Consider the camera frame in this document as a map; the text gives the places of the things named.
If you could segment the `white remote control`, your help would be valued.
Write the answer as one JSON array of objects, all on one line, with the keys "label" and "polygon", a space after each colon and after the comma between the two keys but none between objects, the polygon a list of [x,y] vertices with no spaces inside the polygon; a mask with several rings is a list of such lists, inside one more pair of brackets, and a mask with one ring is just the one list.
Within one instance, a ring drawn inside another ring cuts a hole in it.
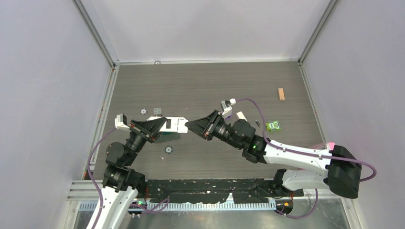
[{"label": "white remote control", "polygon": [[186,118],[184,117],[165,117],[165,118],[167,120],[161,127],[160,132],[179,133],[179,134],[188,133],[188,128],[185,125],[188,122]]}]

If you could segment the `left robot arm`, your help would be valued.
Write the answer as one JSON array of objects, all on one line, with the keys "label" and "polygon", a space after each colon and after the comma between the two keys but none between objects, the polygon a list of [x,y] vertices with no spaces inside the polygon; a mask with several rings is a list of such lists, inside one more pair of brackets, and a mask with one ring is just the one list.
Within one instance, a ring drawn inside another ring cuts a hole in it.
[{"label": "left robot arm", "polygon": [[94,177],[90,179],[99,195],[97,207],[87,225],[89,229],[117,229],[128,213],[134,198],[146,193],[146,180],[142,173],[130,169],[139,152],[147,142],[154,143],[160,136],[160,129],[167,118],[158,117],[148,121],[127,121],[123,114],[115,118],[115,129],[129,132],[124,144],[111,143],[106,149],[107,168],[101,185]]}]

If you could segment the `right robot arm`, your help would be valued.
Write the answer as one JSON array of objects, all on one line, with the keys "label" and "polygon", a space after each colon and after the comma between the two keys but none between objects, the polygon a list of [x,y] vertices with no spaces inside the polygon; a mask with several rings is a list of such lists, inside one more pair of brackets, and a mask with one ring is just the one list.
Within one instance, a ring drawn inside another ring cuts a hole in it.
[{"label": "right robot arm", "polygon": [[226,123],[217,110],[185,125],[207,141],[216,137],[241,150],[242,156],[252,163],[296,167],[297,170],[277,171],[272,187],[279,196],[298,189],[328,189],[351,199],[359,195],[362,165],[343,146],[311,149],[286,145],[257,135],[245,119],[238,119],[233,125]]}]

